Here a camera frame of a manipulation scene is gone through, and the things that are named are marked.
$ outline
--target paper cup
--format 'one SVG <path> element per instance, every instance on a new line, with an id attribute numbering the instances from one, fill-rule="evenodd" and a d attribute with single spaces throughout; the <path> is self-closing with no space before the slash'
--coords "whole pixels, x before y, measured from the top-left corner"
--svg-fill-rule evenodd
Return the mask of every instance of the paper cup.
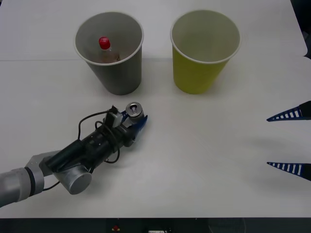
<path id="1" fill-rule="evenodd" d="M 100 63 L 98 40 L 107 36 L 121 60 Z M 133 17 L 120 12 L 106 12 L 86 20 L 78 29 L 74 47 L 105 88 L 115 95 L 133 92 L 141 81 L 141 47 L 144 33 Z"/>
<path id="2" fill-rule="evenodd" d="M 241 45 L 227 16 L 210 10 L 186 13 L 171 28 L 174 82 L 189 94 L 205 92 Z"/>

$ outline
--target gray paper cup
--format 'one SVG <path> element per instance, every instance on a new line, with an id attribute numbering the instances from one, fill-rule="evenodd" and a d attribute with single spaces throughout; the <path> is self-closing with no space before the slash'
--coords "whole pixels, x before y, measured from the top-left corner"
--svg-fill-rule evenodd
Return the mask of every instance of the gray paper cup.
<path id="1" fill-rule="evenodd" d="M 98 40 L 107 36 L 121 60 L 99 63 Z M 141 24 L 129 15 L 106 12 L 86 20 L 78 29 L 74 48 L 86 61 L 105 88 L 115 95 L 133 92 L 141 81 L 141 46 L 144 32 Z"/>

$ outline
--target white tabletop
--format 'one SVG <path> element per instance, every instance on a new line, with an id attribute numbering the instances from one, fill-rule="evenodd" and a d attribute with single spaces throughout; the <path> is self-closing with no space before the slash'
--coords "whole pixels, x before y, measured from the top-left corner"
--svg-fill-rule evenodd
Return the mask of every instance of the white tabletop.
<path id="1" fill-rule="evenodd" d="M 79 59 L 73 49 L 76 30 L 87 18 L 106 11 L 123 11 L 141 22 L 143 57 L 172 57 L 171 25 L 194 9 L 226 14 L 254 52 L 307 53 L 290 0 L 5 0 L 0 8 L 0 60 Z"/>
<path id="2" fill-rule="evenodd" d="M 311 183 L 266 164 L 311 162 L 309 122 L 266 122 L 311 99 L 308 58 L 242 48 L 203 95 L 174 85 L 170 59 L 144 59 L 142 83 L 127 96 L 108 93 L 83 61 L 1 62 L 0 70 L 2 172 L 65 147 L 81 118 L 112 104 L 138 101 L 149 115 L 136 145 L 97 168 L 85 192 L 59 185 L 0 217 L 311 217 Z"/>
<path id="3" fill-rule="evenodd" d="M 311 183 L 266 164 L 311 163 L 309 122 L 266 122 L 311 100 L 310 60 L 289 0 L 44 2 L 2 3 L 0 60 L 77 59 L 76 25 L 106 10 L 140 20 L 143 54 L 153 59 L 143 59 L 142 83 L 127 96 L 107 92 L 81 60 L 0 62 L 0 171 L 62 149 L 81 118 L 112 104 L 138 101 L 149 119 L 85 192 L 59 185 L 2 207 L 0 217 L 311 217 Z M 169 30 L 177 15 L 203 7 L 236 21 L 243 42 L 208 92 L 188 95 L 173 83 Z M 155 43 L 155 35 L 163 37 Z M 82 125 L 84 136 L 97 119 Z"/>

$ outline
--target plastic bottle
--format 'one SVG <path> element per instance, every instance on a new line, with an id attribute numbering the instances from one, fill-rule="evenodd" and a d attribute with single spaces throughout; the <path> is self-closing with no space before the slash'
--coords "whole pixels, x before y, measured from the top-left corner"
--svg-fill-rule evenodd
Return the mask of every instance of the plastic bottle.
<path id="1" fill-rule="evenodd" d="M 101 63 L 113 63 L 120 61 L 120 55 L 110 46 L 109 39 L 106 36 L 99 38 L 101 47 L 99 58 Z"/>

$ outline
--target red bottle cap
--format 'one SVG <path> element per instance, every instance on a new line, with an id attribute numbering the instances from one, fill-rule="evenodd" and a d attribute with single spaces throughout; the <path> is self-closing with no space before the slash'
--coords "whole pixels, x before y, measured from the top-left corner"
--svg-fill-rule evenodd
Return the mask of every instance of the red bottle cap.
<path id="1" fill-rule="evenodd" d="M 110 42 L 109 39 L 106 36 L 103 36 L 101 38 L 99 38 L 99 46 L 103 49 L 103 50 L 107 50 L 108 48 L 110 48 Z"/>

